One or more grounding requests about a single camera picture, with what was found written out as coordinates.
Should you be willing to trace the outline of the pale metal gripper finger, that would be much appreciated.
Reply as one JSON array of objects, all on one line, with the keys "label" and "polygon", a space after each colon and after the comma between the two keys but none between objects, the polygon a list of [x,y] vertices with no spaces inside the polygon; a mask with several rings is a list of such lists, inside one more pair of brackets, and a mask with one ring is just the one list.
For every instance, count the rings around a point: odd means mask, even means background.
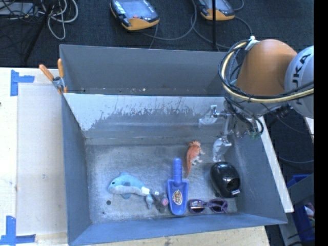
[{"label": "pale metal gripper finger", "polygon": [[198,126],[210,126],[218,120],[217,106],[210,106],[208,112],[198,120]]},{"label": "pale metal gripper finger", "polygon": [[214,162],[225,161],[225,154],[231,147],[232,147],[232,143],[229,141],[226,135],[216,139],[212,148],[213,161]]}]

